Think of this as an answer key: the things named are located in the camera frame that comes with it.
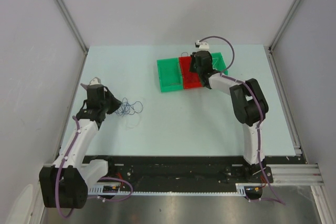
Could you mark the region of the left aluminium frame post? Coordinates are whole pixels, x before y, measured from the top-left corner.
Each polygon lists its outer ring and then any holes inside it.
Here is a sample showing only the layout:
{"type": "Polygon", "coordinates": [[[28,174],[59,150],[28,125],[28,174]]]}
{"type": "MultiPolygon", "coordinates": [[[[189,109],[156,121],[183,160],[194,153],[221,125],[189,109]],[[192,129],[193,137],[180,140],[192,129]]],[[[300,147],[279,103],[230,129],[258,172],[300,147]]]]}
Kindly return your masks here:
{"type": "Polygon", "coordinates": [[[58,7],[61,15],[63,16],[67,26],[69,27],[70,31],[72,32],[72,34],[74,35],[79,47],[81,48],[81,50],[83,51],[83,53],[85,55],[87,55],[88,53],[88,46],[86,45],[82,35],[80,34],[80,31],[65,3],[64,0],[54,0],[56,3],[56,6],[58,7]]]}

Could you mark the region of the right aluminium base profile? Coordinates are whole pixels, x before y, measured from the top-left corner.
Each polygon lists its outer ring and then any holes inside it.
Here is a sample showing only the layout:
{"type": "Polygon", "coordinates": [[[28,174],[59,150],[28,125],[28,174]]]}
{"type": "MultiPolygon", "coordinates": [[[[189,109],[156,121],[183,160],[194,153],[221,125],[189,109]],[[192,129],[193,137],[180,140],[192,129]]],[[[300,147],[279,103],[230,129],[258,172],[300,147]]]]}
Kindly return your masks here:
{"type": "Polygon", "coordinates": [[[320,186],[324,185],[317,164],[269,165],[273,184],[277,186],[320,186]]]}

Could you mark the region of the left green plastic bin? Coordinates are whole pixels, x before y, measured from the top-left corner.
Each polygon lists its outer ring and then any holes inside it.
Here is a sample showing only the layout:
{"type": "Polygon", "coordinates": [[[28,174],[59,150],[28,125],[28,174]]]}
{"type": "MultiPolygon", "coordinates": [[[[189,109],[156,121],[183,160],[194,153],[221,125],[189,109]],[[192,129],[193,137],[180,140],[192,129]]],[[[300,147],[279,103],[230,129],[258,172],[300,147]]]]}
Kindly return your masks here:
{"type": "Polygon", "coordinates": [[[157,60],[161,92],[183,90],[183,78],[178,58],[157,60]]]}

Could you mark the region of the red plastic bin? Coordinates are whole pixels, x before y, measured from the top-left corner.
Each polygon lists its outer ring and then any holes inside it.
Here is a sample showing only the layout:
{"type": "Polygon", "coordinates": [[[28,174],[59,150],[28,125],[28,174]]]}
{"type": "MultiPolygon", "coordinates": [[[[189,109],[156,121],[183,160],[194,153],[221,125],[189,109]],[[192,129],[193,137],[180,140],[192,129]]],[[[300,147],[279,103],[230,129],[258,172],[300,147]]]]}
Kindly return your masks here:
{"type": "Polygon", "coordinates": [[[191,59],[192,58],[190,56],[179,57],[178,59],[183,79],[183,89],[194,89],[202,87],[197,73],[190,72],[191,59]]]}

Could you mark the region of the right green plastic bin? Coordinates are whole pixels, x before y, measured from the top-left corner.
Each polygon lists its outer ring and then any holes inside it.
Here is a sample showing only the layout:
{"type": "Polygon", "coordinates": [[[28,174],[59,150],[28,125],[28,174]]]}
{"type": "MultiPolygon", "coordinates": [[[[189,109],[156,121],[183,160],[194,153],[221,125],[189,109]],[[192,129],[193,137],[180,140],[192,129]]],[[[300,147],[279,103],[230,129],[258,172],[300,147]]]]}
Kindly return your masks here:
{"type": "Polygon", "coordinates": [[[212,56],[212,66],[213,69],[224,72],[225,75],[228,75],[228,70],[226,70],[226,64],[224,62],[223,56],[220,52],[211,53],[212,56]]]}

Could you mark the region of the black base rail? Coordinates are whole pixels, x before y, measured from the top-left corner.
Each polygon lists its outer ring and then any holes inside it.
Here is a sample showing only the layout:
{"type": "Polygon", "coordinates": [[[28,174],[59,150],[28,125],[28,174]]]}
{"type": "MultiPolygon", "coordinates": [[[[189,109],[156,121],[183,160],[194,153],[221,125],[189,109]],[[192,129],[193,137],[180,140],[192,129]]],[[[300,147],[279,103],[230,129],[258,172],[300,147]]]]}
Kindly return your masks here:
{"type": "Polygon", "coordinates": [[[233,191],[236,183],[261,183],[261,175],[247,175],[242,156],[87,155],[83,163],[95,159],[108,162],[108,177],[125,181],[122,190],[228,192],[233,191]]]}

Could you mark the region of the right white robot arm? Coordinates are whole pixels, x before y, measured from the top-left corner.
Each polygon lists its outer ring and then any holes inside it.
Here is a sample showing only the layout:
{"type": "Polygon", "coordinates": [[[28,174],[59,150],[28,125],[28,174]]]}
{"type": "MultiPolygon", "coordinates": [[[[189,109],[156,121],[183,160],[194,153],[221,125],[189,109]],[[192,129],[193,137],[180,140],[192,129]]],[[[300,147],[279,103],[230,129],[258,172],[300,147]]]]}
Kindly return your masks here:
{"type": "Polygon", "coordinates": [[[221,91],[231,98],[234,115],[244,133],[243,179],[254,183],[261,175],[267,177],[261,130],[269,106],[258,81],[254,78],[240,81],[215,70],[213,58],[205,50],[191,54],[190,72],[198,75],[202,86],[221,91]]]}

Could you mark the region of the aluminium frame post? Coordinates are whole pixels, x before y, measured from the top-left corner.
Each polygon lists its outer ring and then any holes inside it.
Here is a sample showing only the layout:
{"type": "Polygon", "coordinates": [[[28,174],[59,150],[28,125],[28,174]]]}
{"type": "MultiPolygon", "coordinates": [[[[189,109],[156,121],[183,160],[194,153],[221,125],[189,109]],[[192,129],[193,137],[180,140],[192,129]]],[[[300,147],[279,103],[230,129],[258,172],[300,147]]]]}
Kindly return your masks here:
{"type": "Polygon", "coordinates": [[[292,21],[296,12],[298,11],[302,1],[303,0],[293,0],[292,4],[290,5],[289,10],[287,11],[283,21],[281,22],[280,27],[278,28],[274,38],[272,39],[270,45],[268,46],[268,51],[270,53],[274,52],[275,48],[277,47],[278,43],[280,42],[281,38],[286,32],[290,22],[292,21]]]}
{"type": "Polygon", "coordinates": [[[82,35],[80,34],[80,31],[65,3],[64,0],[54,0],[56,3],[56,6],[58,7],[61,15],[63,16],[67,26],[69,27],[70,31],[72,32],[72,34],[74,35],[79,47],[81,48],[81,50],[83,51],[83,53],[85,55],[87,55],[88,53],[88,46],[86,45],[82,35]]]}

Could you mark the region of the right aluminium frame post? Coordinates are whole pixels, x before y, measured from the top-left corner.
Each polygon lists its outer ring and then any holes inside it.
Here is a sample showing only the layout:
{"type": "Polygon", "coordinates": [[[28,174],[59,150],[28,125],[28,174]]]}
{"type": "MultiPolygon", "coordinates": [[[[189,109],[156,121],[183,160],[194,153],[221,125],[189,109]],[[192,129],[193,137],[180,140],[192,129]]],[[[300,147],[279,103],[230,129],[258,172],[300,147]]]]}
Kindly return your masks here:
{"type": "Polygon", "coordinates": [[[270,45],[268,46],[268,51],[270,53],[274,52],[275,48],[277,47],[278,43],[280,42],[281,38],[286,32],[290,22],[292,21],[296,12],[298,11],[302,1],[303,0],[293,0],[292,4],[290,5],[289,10],[287,11],[283,21],[281,22],[280,27],[278,28],[274,38],[272,39],[270,45]]]}

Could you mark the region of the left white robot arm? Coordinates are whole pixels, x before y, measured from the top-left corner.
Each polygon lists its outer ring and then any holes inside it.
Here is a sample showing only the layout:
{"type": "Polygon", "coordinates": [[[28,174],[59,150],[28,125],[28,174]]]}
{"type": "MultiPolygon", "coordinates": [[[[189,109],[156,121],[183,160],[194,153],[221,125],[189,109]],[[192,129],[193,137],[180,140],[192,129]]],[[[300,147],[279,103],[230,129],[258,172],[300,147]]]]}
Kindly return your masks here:
{"type": "Polygon", "coordinates": [[[87,98],[73,116],[76,127],[69,142],[56,160],[39,172],[47,208],[81,209],[87,201],[88,190],[99,179],[110,182],[116,175],[116,169],[103,159],[93,160],[86,167],[82,162],[106,116],[118,110],[121,101],[102,84],[89,84],[85,89],[87,98]]]}

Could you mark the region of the green plastic bin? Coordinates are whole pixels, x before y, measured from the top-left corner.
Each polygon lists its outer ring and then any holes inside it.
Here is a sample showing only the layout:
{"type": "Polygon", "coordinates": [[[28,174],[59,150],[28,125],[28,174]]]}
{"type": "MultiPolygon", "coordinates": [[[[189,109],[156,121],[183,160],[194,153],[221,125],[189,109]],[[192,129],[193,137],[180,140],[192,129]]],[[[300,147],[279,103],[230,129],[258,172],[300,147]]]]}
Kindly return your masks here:
{"type": "Polygon", "coordinates": [[[183,90],[183,78],[178,58],[157,60],[161,92],[183,90]]]}
{"type": "Polygon", "coordinates": [[[226,70],[226,64],[224,62],[223,56],[220,52],[211,53],[212,56],[212,66],[213,69],[224,72],[225,75],[228,75],[228,70],[226,70]]]}

